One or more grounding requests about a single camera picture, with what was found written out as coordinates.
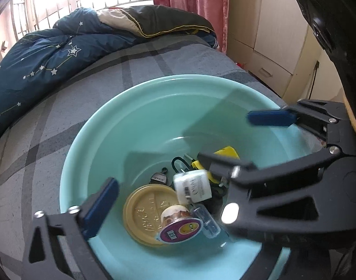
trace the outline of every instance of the gray plaid bedsheet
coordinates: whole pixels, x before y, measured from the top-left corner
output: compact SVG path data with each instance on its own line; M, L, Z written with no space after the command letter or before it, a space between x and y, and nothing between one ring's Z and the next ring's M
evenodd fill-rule
M10 279L21 278L24 241L34 212L59 213L63 163L84 123L125 89L173 74L225 77L284 105L272 91L194 35L162 36L97 61L0 138L0 265ZM76 279L83 278L73 259L69 266Z

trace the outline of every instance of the metal pin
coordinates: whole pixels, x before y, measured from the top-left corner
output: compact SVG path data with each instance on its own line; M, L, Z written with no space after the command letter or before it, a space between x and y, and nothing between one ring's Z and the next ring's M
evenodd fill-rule
M239 165L234 166L231 172L231 178L236 178L240 174L240 170Z
M75 205L75 206L69 207L68 213L70 213L70 214L76 214L76 213L78 213L80 210L81 210L81 207L78 206L78 205Z
M339 149L337 146L331 146L331 147L329 148L329 152L330 152L331 154L338 154L338 153L340 152L340 149Z
M44 216L44 211L39 210L34 214L34 218L41 218Z

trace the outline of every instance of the teal plastic basin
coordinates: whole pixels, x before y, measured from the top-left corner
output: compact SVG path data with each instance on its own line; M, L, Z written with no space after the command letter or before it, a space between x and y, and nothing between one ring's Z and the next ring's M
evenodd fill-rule
M300 130L251 127L246 113L278 106L237 82L203 75L163 77L124 91L86 122L63 167L60 209L67 211L95 193L108 177L121 191L90 245L111 276L130 280L238 280L260 250L259 243L214 239L202 233L188 242L151 248L134 241L123 226L129 194L168 167L175 156L227 145L263 168L310 153ZM270 280L277 279L289 255L283 250Z

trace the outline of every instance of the tan round lid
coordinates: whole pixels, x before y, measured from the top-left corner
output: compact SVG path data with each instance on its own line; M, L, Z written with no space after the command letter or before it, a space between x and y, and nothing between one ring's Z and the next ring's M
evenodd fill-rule
M175 191L165 185L149 184L136 189L123 206L123 224L131 237L147 246L161 246L155 239L162 229L161 214L178 204Z

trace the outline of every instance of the wardrobe handle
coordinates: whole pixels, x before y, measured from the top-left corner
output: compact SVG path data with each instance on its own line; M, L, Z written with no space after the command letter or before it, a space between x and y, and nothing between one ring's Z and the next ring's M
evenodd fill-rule
M265 70L263 67L261 67L261 69L259 70L260 72L262 72L262 74L268 76L268 78L272 77L272 74L270 74L267 70Z

